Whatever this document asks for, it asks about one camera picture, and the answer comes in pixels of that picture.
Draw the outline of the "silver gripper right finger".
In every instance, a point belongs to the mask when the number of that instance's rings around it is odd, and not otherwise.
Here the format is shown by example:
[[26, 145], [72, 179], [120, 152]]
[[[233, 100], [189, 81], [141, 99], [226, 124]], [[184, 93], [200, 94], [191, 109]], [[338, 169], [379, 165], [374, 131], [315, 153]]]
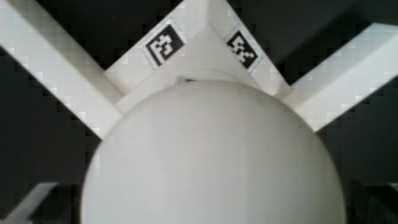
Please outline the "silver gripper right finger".
[[398, 183], [356, 185], [354, 223], [398, 224]]

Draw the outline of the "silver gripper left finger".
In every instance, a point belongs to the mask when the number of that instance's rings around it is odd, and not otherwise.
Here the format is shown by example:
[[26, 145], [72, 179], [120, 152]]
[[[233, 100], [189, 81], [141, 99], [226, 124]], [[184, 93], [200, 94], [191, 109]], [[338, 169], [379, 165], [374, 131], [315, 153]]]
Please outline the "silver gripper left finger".
[[34, 186], [11, 213], [0, 219], [0, 224], [34, 224], [31, 216], [58, 185], [58, 182], [43, 182]]

